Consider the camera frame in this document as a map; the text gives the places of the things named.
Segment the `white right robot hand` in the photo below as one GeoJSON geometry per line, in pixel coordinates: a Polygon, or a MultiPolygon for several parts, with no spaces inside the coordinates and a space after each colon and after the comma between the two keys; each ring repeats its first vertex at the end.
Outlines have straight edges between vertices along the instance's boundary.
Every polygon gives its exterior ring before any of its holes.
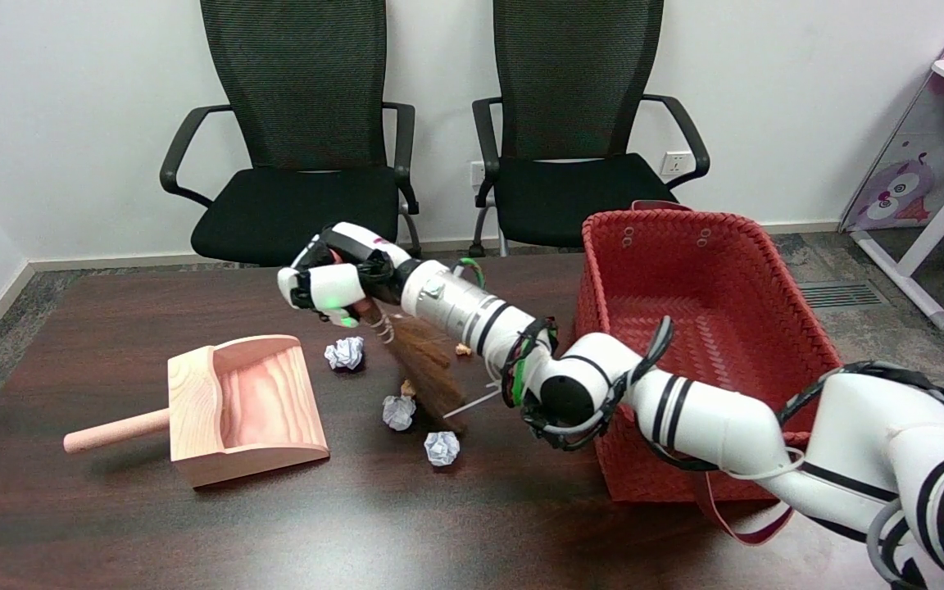
{"type": "Polygon", "coordinates": [[[423,264],[363,225],[329,225],[312,238],[276,281],[293,309],[313,310],[323,321],[357,326],[366,300],[401,305],[410,274],[423,264]]]}

